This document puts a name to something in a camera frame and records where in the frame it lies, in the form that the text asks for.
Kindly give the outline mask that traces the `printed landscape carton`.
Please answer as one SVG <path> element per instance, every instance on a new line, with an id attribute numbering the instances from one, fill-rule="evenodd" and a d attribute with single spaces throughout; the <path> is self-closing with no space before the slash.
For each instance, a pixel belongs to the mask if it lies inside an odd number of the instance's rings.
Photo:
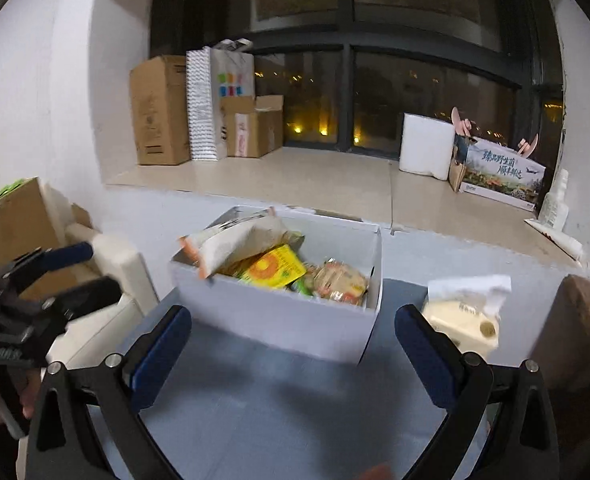
<path id="1" fill-rule="evenodd" d="M 461 193 L 473 194 L 533 212 L 545 166 L 484 139 L 467 148 Z"/>

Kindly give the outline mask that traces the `yellow sunflower snack packet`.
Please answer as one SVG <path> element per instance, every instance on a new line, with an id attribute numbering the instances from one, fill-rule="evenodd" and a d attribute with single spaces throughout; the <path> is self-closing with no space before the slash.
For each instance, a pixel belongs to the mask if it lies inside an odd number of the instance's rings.
<path id="1" fill-rule="evenodd" d="M 302 278 L 306 271 L 293 249 L 284 244 L 253 258 L 236 277 L 252 286 L 280 289 Z"/>

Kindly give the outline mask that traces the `small brown carton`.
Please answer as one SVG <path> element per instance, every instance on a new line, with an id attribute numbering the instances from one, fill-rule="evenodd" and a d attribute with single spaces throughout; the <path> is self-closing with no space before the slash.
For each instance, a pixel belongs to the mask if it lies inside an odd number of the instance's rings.
<path id="1" fill-rule="evenodd" d="M 452 159 L 450 160 L 448 182 L 452 191 L 459 192 L 461 183 L 466 173 L 466 151 L 461 151 L 456 146 L 453 148 Z"/>

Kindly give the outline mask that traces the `large cardboard box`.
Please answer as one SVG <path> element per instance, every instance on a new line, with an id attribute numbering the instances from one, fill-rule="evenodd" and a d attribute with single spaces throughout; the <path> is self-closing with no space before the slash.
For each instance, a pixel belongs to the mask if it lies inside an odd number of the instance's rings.
<path id="1" fill-rule="evenodd" d="M 190 160 L 184 56 L 159 55 L 138 64 L 129 86 L 138 163 L 176 166 Z"/>

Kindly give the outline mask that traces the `polka dot paper bag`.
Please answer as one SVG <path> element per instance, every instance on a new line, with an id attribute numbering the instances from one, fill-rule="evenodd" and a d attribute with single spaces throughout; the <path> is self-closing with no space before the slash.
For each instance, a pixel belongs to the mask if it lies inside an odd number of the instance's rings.
<path id="1" fill-rule="evenodd" d="M 186 114 L 191 159 L 214 162 L 226 157 L 220 101 L 255 95 L 251 48 L 248 39 L 225 39 L 214 47 L 186 52 Z"/>

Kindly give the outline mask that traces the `white foam box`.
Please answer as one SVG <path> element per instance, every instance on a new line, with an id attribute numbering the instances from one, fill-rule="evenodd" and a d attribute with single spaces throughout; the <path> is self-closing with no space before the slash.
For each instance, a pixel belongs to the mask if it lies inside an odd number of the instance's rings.
<path id="1" fill-rule="evenodd" d="M 404 114 L 399 170 L 447 180 L 454 137 L 455 128 L 451 122 Z"/>

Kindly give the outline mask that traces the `white spray bottle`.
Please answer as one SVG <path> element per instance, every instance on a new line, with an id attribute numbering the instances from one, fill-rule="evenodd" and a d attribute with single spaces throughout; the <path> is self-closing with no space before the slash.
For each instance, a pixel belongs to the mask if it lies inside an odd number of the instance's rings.
<path id="1" fill-rule="evenodd" d="M 549 192 L 544 196 L 538 215 L 541 223 L 557 231 L 564 229 L 568 217 L 569 208 L 565 203 L 568 177 L 566 169 L 560 168 L 557 171 Z"/>

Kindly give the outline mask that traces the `white orange snack bag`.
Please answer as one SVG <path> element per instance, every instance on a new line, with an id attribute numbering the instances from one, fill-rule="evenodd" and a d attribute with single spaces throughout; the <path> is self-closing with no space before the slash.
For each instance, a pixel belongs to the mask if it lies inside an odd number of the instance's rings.
<path id="1" fill-rule="evenodd" d="M 304 234 L 289 229 L 273 208 L 222 221 L 180 238 L 182 252 L 196 266 L 202 280 L 284 244 L 297 250 L 303 242 Z"/>

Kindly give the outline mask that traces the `small open cardboard box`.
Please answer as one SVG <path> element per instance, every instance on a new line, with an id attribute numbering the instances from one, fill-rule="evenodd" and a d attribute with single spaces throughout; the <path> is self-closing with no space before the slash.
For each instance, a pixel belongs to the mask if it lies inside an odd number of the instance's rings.
<path id="1" fill-rule="evenodd" d="M 283 146 L 284 96 L 229 96 L 220 101 L 229 157 L 260 158 Z"/>

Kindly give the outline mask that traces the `white storage box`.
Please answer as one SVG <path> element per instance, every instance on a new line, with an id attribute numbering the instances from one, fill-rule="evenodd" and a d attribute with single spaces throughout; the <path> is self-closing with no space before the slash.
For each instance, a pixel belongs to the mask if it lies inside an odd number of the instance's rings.
<path id="1" fill-rule="evenodd" d="M 333 258 L 365 275 L 368 290 L 360 307 L 259 288 L 223 275 L 202 280 L 186 255 L 177 252 L 170 273 L 181 300 L 193 318 L 219 330 L 316 359 L 358 364 L 382 302 L 380 226 L 312 209 L 278 207 L 276 215 L 286 228 L 304 234 L 304 261 L 321 264 Z"/>

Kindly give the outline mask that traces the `tissue box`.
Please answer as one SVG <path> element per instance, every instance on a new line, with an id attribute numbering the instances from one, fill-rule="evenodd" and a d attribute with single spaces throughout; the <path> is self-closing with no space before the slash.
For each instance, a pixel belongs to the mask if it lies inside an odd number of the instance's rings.
<path id="1" fill-rule="evenodd" d="M 462 353 L 475 352 L 486 360 L 499 348 L 500 311 L 511 292 L 508 275 L 440 278 L 428 282 L 421 312 Z"/>

